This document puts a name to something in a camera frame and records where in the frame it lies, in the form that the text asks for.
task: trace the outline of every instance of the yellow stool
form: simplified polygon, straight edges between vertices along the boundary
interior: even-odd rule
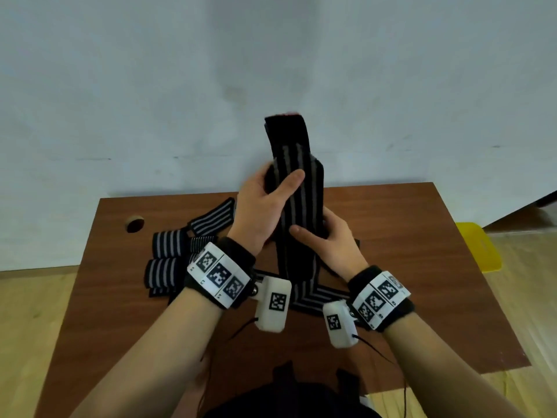
[[[456,223],[456,227],[458,227],[458,231],[460,231],[482,273],[501,269],[501,257],[484,229],[475,223]]]

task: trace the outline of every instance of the light wood flooring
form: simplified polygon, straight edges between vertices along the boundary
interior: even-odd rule
[[[528,417],[557,411],[557,232],[490,235],[503,269],[485,274],[531,367],[484,377]],[[77,267],[0,273],[0,416],[31,418]],[[370,395],[383,418],[402,418],[403,393]],[[408,389],[408,418],[425,416]]]

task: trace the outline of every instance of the yellow object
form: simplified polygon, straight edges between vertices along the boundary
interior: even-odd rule
[[[458,231],[460,231],[482,273],[501,269],[501,257],[484,229],[475,223],[456,223],[456,227],[458,227]]]

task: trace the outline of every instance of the brown wooden desk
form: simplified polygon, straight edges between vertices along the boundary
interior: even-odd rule
[[[101,199],[39,401],[38,417],[68,416],[164,310],[150,299],[143,271],[153,232],[184,226],[232,193]],[[449,212],[432,183],[325,189],[325,204],[344,217],[369,262],[391,271],[412,292],[419,314],[480,373],[529,365]],[[126,220],[145,219],[138,233]],[[274,246],[258,268],[277,271]],[[320,282],[343,283],[321,272]],[[281,334],[254,326],[221,348],[222,341],[254,316],[255,302],[226,312],[212,345],[213,376],[207,406],[270,382],[271,370],[294,360],[300,381],[336,387],[335,371],[358,372],[368,392],[400,388],[400,371],[359,343],[337,350],[323,318],[289,312]],[[385,355],[379,334],[359,330]]]

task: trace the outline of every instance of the white plastic device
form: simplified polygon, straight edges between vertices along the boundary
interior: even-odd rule
[[[350,309],[345,300],[337,300],[323,305],[323,316],[329,339],[335,348],[349,348],[358,343],[358,339],[352,337],[353,334],[358,334],[354,324],[356,318],[350,315]]]
[[[289,280],[265,276],[256,282],[257,294],[252,299],[257,301],[255,322],[259,330],[280,333],[286,324],[286,315],[290,301],[292,283]]]

